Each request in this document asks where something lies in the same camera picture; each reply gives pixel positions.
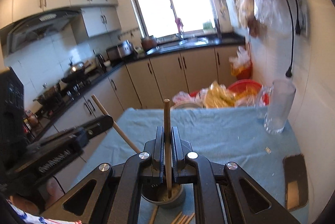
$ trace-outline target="black cable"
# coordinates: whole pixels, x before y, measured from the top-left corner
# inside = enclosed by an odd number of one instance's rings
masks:
[[[293,16],[292,16],[292,11],[291,11],[291,7],[290,7],[290,3],[289,0],[286,0],[287,5],[289,7],[289,11],[290,11],[290,16],[291,16],[291,22],[292,22],[292,53],[291,53],[291,64],[289,69],[287,70],[285,76],[287,78],[292,78],[292,65],[293,65],[293,49],[294,49],[294,23],[293,23]]]
[[[55,176],[52,176],[52,177],[56,180],[56,182],[58,183],[59,187],[62,189],[63,193],[65,194],[65,191],[64,191],[63,187],[61,186],[59,180]]]
[[[300,21],[299,21],[299,5],[298,5],[298,0],[295,0],[295,5],[296,5],[295,34],[301,35]]]

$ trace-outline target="tiled wall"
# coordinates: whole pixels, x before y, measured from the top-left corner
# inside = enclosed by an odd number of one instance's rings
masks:
[[[73,63],[85,62],[94,57],[94,50],[107,58],[105,49],[117,42],[116,35],[104,34],[77,45],[68,25],[61,33],[35,41],[9,56],[5,47],[2,52],[5,66],[11,66],[24,85],[25,109],[35,112],[41,105],[33,99],[43,91],[45,82],[53,85],[64,77],[71,57]]]
[[[295,1],[289,2],[295,23]],[[335,189],[335,7],[331,0],[307,0],[307,4],[309,37],[295,38],[292,73],[297,92],[289,121],[305,158],[308,223],[312,223]],[[288,10],[286,17],[290,22]],[[278,37],[268,31],[264,38],[251,40],[251,46],[255,80],[270,85],[274,79],[285,77],[290,64],[290,35]]]

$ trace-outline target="triangular cutout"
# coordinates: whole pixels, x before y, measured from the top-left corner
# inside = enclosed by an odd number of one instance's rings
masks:
[[[84,187],[82,187],[74,196],[63,204],[63,208],[70,213],[81,216],[86,208],[89,198],[92,195],[97,181],[91,179]]]
[[[270,204],[245,179],[240,179],[240,185],[253,214],[269,209]]]

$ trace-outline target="cup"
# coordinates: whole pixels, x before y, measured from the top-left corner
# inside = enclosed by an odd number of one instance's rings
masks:
[[[271,87],[262,87],[257,95],[256,108],[258,118],[264,119],[264,128],[269,134],[282,133],[292,108],[296,88],[291,80],[279,79]],[[260,108],[261,98],[268,94],[270,104],[265,109]]]

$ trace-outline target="range hood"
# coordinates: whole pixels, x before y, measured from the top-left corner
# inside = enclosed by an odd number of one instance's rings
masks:
[[[8,32],[7,54],[25,47],[29,43],[60,32],[70,20],[81,14],[81,10],[59,9],[26,18]]]

